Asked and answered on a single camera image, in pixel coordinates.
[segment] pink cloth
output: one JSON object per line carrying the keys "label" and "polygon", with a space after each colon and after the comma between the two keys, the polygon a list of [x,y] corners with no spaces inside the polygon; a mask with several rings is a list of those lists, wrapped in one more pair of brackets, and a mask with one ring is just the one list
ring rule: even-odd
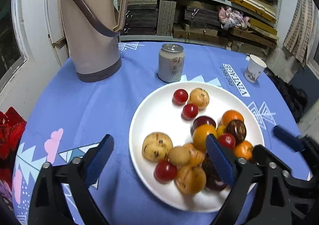
{"label": "pink cloth", "polygon": [[221,23],[221,28],[224,30],[228,30],[229,28],[233,28],[235,26],[240,27],[241,29],[247,28],[247,23],[249,21],[249,17],[243,17],[243,13],[239,11],[233,11],[230,6],[218,7],[218,18]]}

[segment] paper cup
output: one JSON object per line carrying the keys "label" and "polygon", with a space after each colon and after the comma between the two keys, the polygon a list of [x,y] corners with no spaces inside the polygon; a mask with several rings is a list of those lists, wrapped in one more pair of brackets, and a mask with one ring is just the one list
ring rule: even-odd
{"label": "paper cup", "polygon": [[251,82],[256,82],[260,73],[267,67],[266,63],[259,57],[250,55],[250,60],[245,72],[245,78]]}

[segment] table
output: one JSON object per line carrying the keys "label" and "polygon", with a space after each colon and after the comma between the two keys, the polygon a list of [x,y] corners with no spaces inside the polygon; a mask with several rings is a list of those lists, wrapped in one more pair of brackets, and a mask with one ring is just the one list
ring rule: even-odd
{"label": "table", "polygon": [[[182,212],[158,200],[140,181],[130,160],[128,134],[134,112],[148,94],[165,85],[157,77],[162,44],[120,43],[121,69],[100,82],[81,82],[71,59],[51,80],[28,120],[16,157],[13,205],[21,222],[27,223],[32,190],[42,164],[50,161],[62,165],[83,156],[109,133],[115,140],[114,151],[89,190],[112,225],[210,224],[216,213]],[[300,154],[272,136],[274,125],[282,125],[294,135],[299,135],[299,129],[271,80],[262,73],[256,83],[249,83],[243,75],[248,64],[243,54],[181,45],[186,54],[182,79],[221,85],[240,98],[255,115],[265,146],[292,168],[295,177],[307,179],[309,168]],[[74,221],[83,224],[69,186],[64,184],[63,190]],[[248,194],[238,224],[244,222],[253,195],[254,190]]]}

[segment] white plate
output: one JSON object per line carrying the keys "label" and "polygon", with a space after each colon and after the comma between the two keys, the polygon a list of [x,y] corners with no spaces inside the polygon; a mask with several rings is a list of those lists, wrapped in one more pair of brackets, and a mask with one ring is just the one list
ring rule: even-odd
{"label": "white plate", "polygon": [[248,107],[228,91],[201,82],[176,82],[162,86],[148,95],[137,108],[130,126],[129,148],[134,168],[146,187],[160,200],[168,205],[184,211],[215,212],[223,205],[230,189],[221,192],[203,190],[193,196],[183,195],[174,181],[160,184],[154,178],[155,162],[142,156],[144,138],[152,132],[163,132],[172,139],[174,146],[192,142],[190,128],[193,121],[181,118],[183,106],[172,102],[173,93],[177,89],[185,89],[190,93],[194,88],[205,89],[210,97],[207,108],[198,116],[207,115],[219,123],[223,113],[234,109],[240,112],[247,128],[246,140],[253,145],[264,146],[261,129]]}

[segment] window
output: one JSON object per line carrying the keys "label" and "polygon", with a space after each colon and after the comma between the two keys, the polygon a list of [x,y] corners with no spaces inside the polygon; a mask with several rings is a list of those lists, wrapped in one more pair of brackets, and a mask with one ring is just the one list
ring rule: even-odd
{"label": "window", "polygon": [[11,0],[6,0],[0,8],[0,90],[22,63],[12,25]]}

